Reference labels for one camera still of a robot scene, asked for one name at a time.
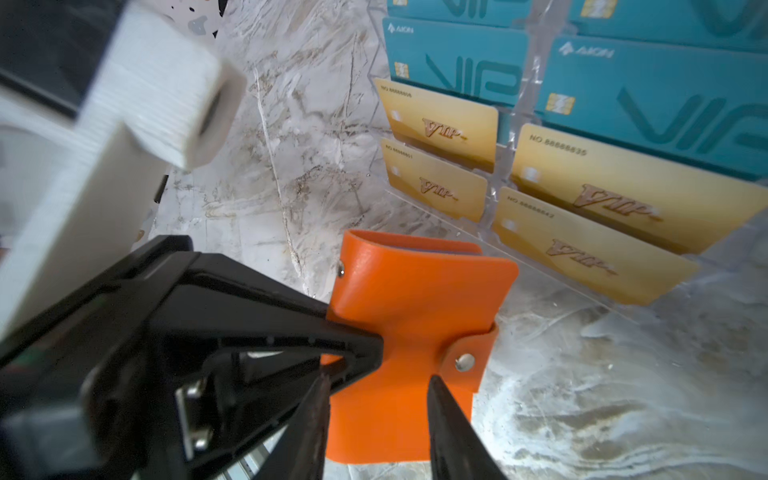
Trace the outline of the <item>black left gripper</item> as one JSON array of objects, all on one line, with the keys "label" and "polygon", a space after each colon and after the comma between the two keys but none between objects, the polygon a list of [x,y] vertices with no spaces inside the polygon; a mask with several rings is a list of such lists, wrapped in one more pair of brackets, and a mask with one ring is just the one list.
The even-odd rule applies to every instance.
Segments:
[{"label": "black left gripper", "polygon": [[159,236],[1,343],[1,476],[129,479],[146,461],[146,323],[197,257]]}]

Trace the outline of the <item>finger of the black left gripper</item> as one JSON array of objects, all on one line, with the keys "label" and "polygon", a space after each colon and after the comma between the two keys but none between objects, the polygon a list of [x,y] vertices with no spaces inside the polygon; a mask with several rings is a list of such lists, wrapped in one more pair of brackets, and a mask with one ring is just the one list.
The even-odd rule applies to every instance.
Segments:
[{"label": "finger of the black left gripper", "polygon": [[376,371],[383,340],[219,254],[196,254],[147,324],[151,468],[228,468],[279,441],[313,382]]}]

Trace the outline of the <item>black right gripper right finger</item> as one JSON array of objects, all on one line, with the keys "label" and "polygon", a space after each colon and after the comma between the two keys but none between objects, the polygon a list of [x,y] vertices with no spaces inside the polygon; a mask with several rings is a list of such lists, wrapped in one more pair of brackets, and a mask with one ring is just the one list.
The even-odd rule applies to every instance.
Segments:
[{"label": "black right gripper right finger", "polygon": [[438,375],[429,381],[427,415],[433,479],[506,479]]}]

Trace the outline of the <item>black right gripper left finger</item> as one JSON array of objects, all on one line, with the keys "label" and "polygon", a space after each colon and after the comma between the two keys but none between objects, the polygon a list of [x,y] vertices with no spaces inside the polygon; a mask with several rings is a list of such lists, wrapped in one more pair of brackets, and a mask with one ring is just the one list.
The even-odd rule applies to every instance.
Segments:
[{"label": "black right gripper left finger", "polygon": [[317,378],[299,404],[274,450],[254,478],[323,478],[330,421],[330,379]]}]

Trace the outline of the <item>orange card holder wallet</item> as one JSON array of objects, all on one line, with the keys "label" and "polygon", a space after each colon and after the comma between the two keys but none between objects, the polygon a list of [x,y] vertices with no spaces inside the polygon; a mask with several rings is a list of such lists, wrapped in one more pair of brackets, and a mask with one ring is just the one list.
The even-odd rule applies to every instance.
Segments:
[{"label": "orange card holder wallet", "polygon": [[427,461],[429,380],[440,376],[472,416],[519,268],[474,243],[366,230],[344,233],[340,263],[327,317],[380,335],[383,360],[332,395],[326,456],[352,465]]}]

